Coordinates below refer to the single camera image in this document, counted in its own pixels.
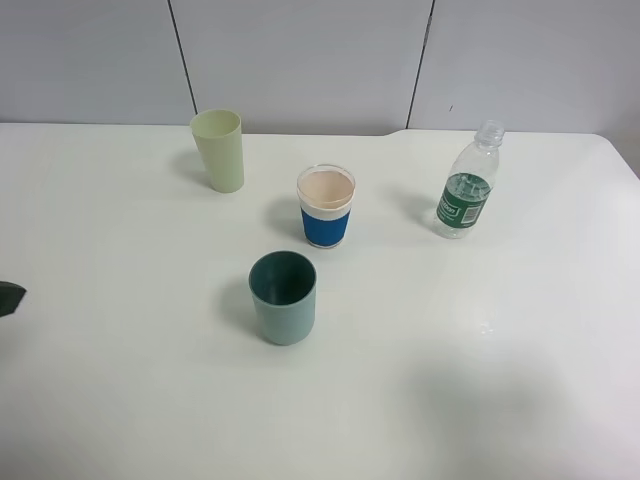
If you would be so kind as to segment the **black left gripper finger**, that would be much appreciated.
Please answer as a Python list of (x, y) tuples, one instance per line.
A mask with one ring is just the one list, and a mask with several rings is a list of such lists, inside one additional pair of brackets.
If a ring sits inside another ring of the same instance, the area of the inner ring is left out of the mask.
[(15, 283), (0, 282), (0, 317), (13, 314), (19, 307), (27, 290)]

